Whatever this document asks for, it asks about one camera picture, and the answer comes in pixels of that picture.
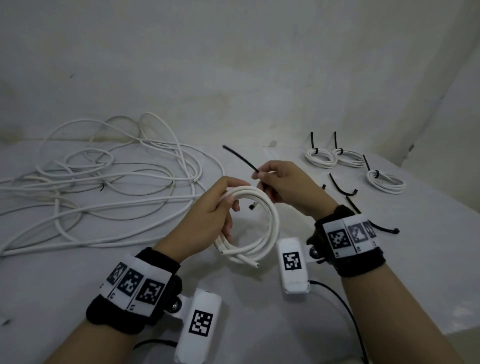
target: right hand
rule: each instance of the right hand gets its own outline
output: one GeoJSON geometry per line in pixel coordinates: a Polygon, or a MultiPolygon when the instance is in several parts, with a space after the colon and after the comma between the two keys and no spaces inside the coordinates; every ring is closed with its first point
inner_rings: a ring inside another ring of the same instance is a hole
{"type": "Polygon", "coordinates": [[[273,203],[284,202],[315,220],[334,213],[338,203],[293,162],[271,160],[252,178],[273,203]]]}

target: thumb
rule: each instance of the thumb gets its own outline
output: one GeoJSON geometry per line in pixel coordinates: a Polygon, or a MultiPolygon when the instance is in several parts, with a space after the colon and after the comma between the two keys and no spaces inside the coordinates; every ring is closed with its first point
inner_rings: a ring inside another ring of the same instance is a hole
{"type": "Polygon", "coordinates": [[[222,214],[226,215],[230,210],[230,208],[232,207],[233,201],[234,201],[234,198],[232,195],[222,198],[222,200],[216,206],[216,211],[220,211],[222,214]]]}
{"type": "Polygon", "coordinates": [[[280,178],[276,175],[276,173],[266,173],[266,172],[260,172],[258,174],[258,179],[261,180],[263,183],[268,184],[269,186],[272,186],[273,188],[276,188],[278,185],[278,181],[280,178]]]}

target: white table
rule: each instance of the white table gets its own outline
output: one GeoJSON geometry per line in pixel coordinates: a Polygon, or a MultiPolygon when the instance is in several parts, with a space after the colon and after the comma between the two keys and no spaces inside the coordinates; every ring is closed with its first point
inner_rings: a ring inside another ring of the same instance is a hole
{"type": "MultiPolygon", "coordinates": [[[[83,145],[51,142],[45,161],[83,145]]],[[[37,142],[3,146],[0,178],[32,170],[31,151],[35,146],[37,142]]],[[[294,161],[317,183],[326,183],[327,192],[341,203],[346,204],[345,198],[330,182],[329,171],[344,190],[357,188],[359,192],[352,199],[370,220],[400,229],[398,235],[378,232],[386,260],[441,331],[452,333],[480,325],[479,214],[375,155],[367,155],[372,168],[392,173],[407,182],[402,195],[374,189],[365,180],[366,169],[338,165],[324,170],[312,166],[305,161],[300,148],[238,146],[234,149],[257,166],[269,159],[294,161]]],[[[216,156],[228,175],[253,182],[251,169],[221,146],[204,146],[203,150],[216,156]]],[[[120,149],[115,155],[124,162],[158,160],[158,156],[146,152],[140,145],[120,149]]],[[[201,157],[201,160],[204,161],[202,181],[210,186],[220,176],[219,170],[207,158],[201,157]]],[[[173,160],[165,162],[162,159],[161,163],[176,166],[173,160]]],[[[125,187],[139,188],[127,184],[125,187]]],[[[105,189],[72,198],[86,205],[114,201],[118,195],[105,189]]],[[[243,200],[242,211],[234,214],[233,235],[240,244],[258,236],[266,225],[261,207],[250,211],[249,204],[243,200]]],[[[85,217],[72,233],[85,238],[109,236],[143,226],[182,205],[169,204],[153,216],[125,223],[85,217]]],[[[278,210],[281,237],[298,236],[305,241],[311,236],[313,220],[288,206],[279,205],[278,210]]],[[[50,208],[37,208],[0,217],[0,236],[4,240],[50,214],[50,208]]],[[[162,236],[178,221],[145,234],[162,236]]],[[[98,286],[119,259],[126,252],[136,253],[141,248],[80,248],[2,259],[0,312],[12,317],[12,322],[0,327],[0,363],[42,362],[83,319],[98,286]]],[[[345,296],[333,268],[327,264],[312,264],[309,271],[312,279],[330,285],[345,296]]],[[[210,363],[323,363],[360,354],[350,318],[332,294],[315,286],[304,296],[282,293],[275,251],[254,270],[228,263],[210,247],[186,260],[179,275],[183,279],[184,294],[191,295],[199,287],[223,299],[210,363]]],[[[141,338],[175,340],[180,330],[180,322],[167,317],[156,328],[145,330],[141,338]]],[[[172,363],[173,349],[162,345],[144,347],[132,355],[131,362],[172,363]]]]}

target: white wall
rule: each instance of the white wall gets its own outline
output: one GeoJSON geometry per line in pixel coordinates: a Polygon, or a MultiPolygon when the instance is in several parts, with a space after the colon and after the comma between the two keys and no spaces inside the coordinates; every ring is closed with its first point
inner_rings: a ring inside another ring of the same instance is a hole
{"type": "MultiPolygon", "coordinates": [[[[478,0],[4,0],[0,134],[153,111],[194,144],[400,164],[476,43],[478,0]]],[[[82,139],[87,127],[58,138],[82,139]]]]}
{"type": "Polygon", "coordinates": [[[480,212],[480,43],[402,167],[480,212]]]}

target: forearm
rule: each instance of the forearm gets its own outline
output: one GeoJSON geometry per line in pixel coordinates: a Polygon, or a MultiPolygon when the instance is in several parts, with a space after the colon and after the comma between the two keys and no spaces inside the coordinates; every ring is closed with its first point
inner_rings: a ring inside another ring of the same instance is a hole
{"type": "Polygon", "coordinates": [[[137,336],[83,321],[45,364],[120,364],[131,354],[137,336]]]}
{"type": "Polygon", "coordinates": [[[463,363],[386,264],[342,282],[374,364],[463,363]]]}

